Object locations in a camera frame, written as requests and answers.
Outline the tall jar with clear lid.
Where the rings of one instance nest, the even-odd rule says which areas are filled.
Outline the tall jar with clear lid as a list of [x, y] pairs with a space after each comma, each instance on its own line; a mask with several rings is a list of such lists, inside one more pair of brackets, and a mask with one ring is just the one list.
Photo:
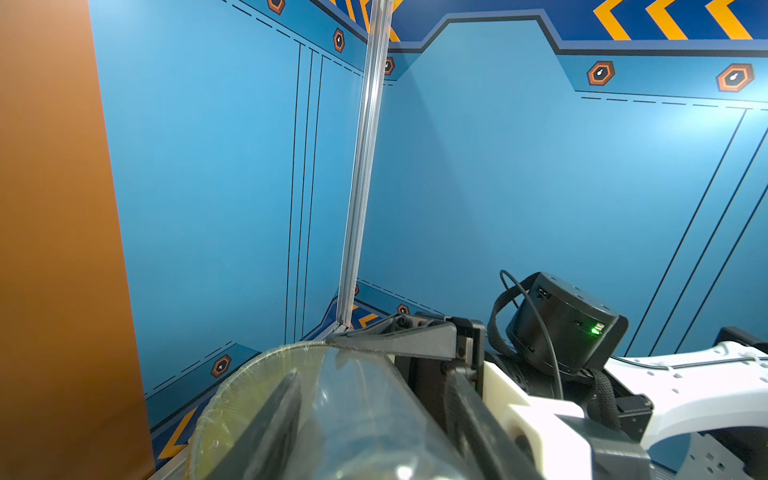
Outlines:
[[280, 373], [269, 397], [291, 370], [302, 377], [299, 430], [282, 479], [472, 478], [389, 358], [308, 344], [257, 365], [260, 382], [267, 366]]

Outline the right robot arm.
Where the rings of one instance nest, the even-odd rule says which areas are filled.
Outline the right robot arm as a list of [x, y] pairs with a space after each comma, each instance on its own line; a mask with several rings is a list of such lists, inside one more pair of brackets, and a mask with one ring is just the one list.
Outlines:
[[485, 479], [763, 479], [767, 344], [624, 358], [627, 319], [552, 274], [502, 271], [489, 320], [405, 306], [334, 346], [388, 355]]

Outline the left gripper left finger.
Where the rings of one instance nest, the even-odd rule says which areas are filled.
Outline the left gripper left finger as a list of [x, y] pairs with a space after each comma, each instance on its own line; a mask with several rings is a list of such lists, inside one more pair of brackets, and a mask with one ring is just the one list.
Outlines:
[[207, 479], [282, 479], [296, 443], [302, 377], [291, 370]]

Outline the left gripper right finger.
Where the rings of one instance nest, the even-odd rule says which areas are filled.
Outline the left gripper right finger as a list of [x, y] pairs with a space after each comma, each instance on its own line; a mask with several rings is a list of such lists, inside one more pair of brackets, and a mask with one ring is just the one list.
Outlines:
[[444, 375], [446, 432], [482, 479], [542, 479], [533, 462], [503, 430], [467, 377], [454, 368]]

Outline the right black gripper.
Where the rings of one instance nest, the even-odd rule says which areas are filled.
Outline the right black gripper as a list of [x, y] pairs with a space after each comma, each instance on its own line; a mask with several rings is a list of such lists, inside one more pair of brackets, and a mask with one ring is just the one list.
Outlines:
[[333, 333], [327, 345], [396, 355], [395, 367], [436, 420], [445, 418], [446, 375], [465, 376], [482, 391], [486, 327], [461, 317], [396, 314], [359, 330]]

